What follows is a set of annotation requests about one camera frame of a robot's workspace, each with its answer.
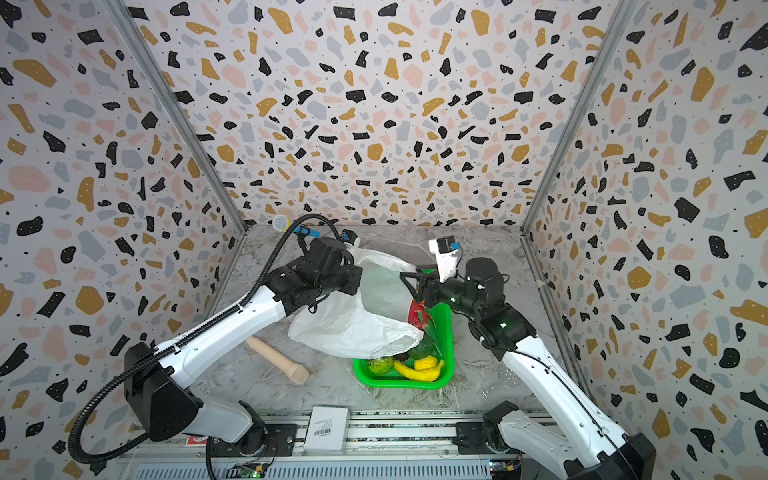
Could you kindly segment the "yellow banana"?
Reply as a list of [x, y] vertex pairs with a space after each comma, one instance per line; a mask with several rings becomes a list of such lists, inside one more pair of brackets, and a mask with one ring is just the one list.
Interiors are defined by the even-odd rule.
[[398, 374], [405, 377], [406, 379], [410, 381], [416, 381], [416, 382], [426, 382], [431, 383], [437, 380], [441, 374], [442, 367], [444, 365], [444, 362], [442, 360], [438, 360], [439, 365], [437, 367], [434, 367], [429, 370], [424, 371], [416, 371], [413, 366], [409, 367], [403, 362], [394, 361], [394, 369]]

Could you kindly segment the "yellow lemon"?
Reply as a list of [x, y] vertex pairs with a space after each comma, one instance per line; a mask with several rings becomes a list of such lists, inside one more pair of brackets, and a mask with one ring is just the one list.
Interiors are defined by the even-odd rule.
[[439, 361], [434, 356], [428, 356], [419, 360], [415, 360], [413, 364], [413, 368], [416, 371], [424, 371], [429, 370], [434, 367], [437, 367], [439, 365]]

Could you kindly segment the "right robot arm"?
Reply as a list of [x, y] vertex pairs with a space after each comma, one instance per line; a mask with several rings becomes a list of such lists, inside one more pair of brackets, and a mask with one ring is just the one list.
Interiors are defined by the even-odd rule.
[[523, 452], [559, 479], [651, 478], [655, 447], [643, 434], [628, 434], [568, 376], [507, 302], [505, 277], [493, 260], [473, 258], [461, 276], [419, 269], [400, 279], [417, 302], [465, 316], [472, 336], [531, 390], [560, 429], [505, 401], [484, 416], [493, 443]]

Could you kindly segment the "white plastic bag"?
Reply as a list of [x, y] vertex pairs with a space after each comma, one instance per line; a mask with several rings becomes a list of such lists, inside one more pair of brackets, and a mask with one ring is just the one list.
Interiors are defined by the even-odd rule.
[[412, 294], [400, 280], [416, 266], [377, 250], [352, 247], [362, 268], [356, 294], [334, 292], [311, 313], [297, 313], [288, 337], [325, 354], [351, 359], [378, 359], [404, 353], [423, 339], [408, 323]]

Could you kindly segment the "green custard apple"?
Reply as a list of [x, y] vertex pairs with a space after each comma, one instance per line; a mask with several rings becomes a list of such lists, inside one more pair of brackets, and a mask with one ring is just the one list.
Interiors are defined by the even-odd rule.
[[366, 365], [372, 376], [383, 376], [393, 369], [394, 359], [392, 357], [370, 359], [366, 362]]

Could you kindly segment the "pink dragon fruit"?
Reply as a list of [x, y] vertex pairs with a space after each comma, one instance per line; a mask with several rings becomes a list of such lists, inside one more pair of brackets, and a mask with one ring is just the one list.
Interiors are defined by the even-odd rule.
[[413, 300], [410, 304], [407, 323], [420, 331], [434, 326], [434, 321], [424, 302]]

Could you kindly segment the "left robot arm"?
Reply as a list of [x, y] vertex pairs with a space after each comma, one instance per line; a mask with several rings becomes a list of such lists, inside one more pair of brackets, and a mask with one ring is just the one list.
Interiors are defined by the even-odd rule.
[[267, 273], [254, 293], [225, 310], [222, 320], [209, 320], [155, 349], [145, 343], [131, 347], [126, 367], [138, 365], [155, 352], [170, 352], [125, 382], [125, 398], [148, 439], [159, 442], [178, 434], [206, 436], [232, 445], [243, 455], [261, 452], [267, 443], [267, 427], [247, 402], [195, 395], [191, 385], [263, 328], [304, 307], [315, 310], [333, 292], [356, 295], [362, 272], [344, 243], [316, 238], [303, 256]]

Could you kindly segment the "green round fruit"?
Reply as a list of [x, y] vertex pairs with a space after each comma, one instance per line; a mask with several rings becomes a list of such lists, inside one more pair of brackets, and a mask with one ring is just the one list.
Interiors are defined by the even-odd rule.
[[425, 335], [415, 347], [408, 351], [408, 356], [416, 361], [434, 356], [435, 353], [436, 346], [434, 340], [430, 336]]

